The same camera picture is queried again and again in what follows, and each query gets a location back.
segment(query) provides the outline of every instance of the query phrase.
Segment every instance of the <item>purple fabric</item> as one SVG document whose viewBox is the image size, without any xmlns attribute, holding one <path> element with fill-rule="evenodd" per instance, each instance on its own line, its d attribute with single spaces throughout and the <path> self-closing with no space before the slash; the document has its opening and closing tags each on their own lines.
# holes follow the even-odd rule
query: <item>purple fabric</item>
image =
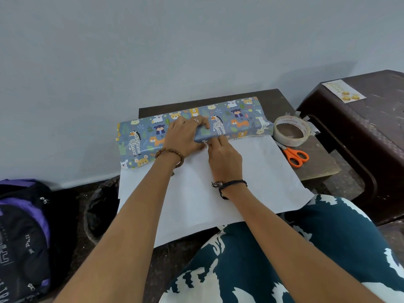
<svg viewBox="0 0 404 303">
<path fill-rule="evenodd" d="M 48 286 L 48 285 L 49 285 L 49 282 L 50 282 L 50 279 L 43 280 L 41 286 L 42 286 L 42 287 Z"/>
<path fill-rule="evenodd" d="M 40 209 L 36 208 L 30 201 L 17 198 L 6 198 L 0 200 L 0 205 L 13 205 L 26 211 L 41 226 L 41 229 L 47 239 L 47 245 L 49 248 L 51 232 L 49 230 L 48 221 L 45 219 L 45 216 Z"/>
<path fill-rule="evenodd" d="M 8 180 L 7 178 L 5 180 L 0 181 L 0 185 L 14 185 L 14 186 L 22 186 L 22 187 L 29 187 L 35 184 L 35 182 L 29 182 L 32 181 L 34 178 L 26 178 L 26 179 L 20 179 L 20 180 Z"/>
</svg>

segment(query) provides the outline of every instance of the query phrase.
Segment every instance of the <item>clear adhesive tape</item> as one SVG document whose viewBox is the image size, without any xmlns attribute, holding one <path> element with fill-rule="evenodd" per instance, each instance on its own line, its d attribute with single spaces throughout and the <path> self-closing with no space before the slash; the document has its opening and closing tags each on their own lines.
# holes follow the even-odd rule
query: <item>clear adhesive tape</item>
<svg viewBox="0 0 404 303">
<path fill-rule="evenodd" d="M 278 124 L 282 124 L 282 123 L 291 124 L 291 125 L 297 127 L 303 133 L 303 137 L 302 138 L 292 138 L 292 137 L 287 137 L 287 136 L 283 135 L 281 132 L 279 132 L 278 128 L 276 127 Z M 279 142 L 285 146 L 288 146 L 288 147 L 300 146 L 303 142 L 305 142 L 307 140 L 307 138 L 309 138 L 310 132 L 311 132 L 311 130 L 310 130 L 309 125 L 301 118 L 298 118 L 295 116 L 282 116 L 282 117 L 277 118 L 274 122 L 274 139 L 277 142 Z"/>
</svg>

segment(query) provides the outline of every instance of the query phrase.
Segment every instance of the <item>brown beaded bracelet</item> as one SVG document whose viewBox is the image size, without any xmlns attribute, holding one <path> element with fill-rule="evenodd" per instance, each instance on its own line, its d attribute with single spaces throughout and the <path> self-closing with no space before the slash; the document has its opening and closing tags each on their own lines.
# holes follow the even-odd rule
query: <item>brown beaded bracelet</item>
<svg viewBox="0 0 404 303">
<path fill-rule="evenodd" d="M 179 151 L 176 150 L 176 149 L 161 148 L 161 149 L 158 150 L 157 153 L 155 154 L 155 158 L 157 159 L 158 156 L 159 156 L 161 153 L 163 153 L 164 151 L 168 151 L 168 152 L 172 152 L 172 153 L 177 154 L 177 155 L 181 158 L 181 161 L 178 163 L 178 165 L 175 166 L 175 168 L 179 168 L 179 167 L 182 166 L 182 164 L 184 163 L 185 157 L 184 157 L 184 155 L 181 154 L 181 152 L 179 152 Z"/>
</svg>

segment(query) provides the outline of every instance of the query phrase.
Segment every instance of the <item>wall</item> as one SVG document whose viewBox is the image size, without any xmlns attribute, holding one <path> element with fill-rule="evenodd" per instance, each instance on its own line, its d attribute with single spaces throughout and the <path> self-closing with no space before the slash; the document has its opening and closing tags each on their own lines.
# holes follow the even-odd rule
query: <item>wall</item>
<svg viewBox="0 0 404 303">
<path fill-rule="evenodd" d="M 404 71 L 404 0 L 0 0 L 0 178 L 119 173 L 139 107 Z"/>
</svg>

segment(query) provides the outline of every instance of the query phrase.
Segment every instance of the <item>white paper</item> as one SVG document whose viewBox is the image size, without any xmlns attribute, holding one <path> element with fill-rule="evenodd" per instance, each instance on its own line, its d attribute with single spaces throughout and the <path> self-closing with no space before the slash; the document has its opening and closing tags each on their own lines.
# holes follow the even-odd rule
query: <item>white paper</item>
<svg viewBox="0 0 404 303">
<path fill-rule="evenodd" d="M 245 137 L 230 141 L 243 156 L 243 177 L 251 192 L 275 213 L 297 210 L 313 197 L 271 136 Z M 122 169 L 119 209 L 151 168 Z M 235 206 L 211 187 L 208 151 L 185 159 L 174 170 L 162 208 L 154 246 L 223 224 L 243 221 Z"/>
<path fill-rule="evenodd" d="M 344 103 L 366 99 L 366 96 L 362 95 L 360 92 L 356 91 L 354 88 L 352 88 L 342 80 L 326 82 L 322 85 L 324 85 L 329 91 L 339 97 Z"/>
</svg>

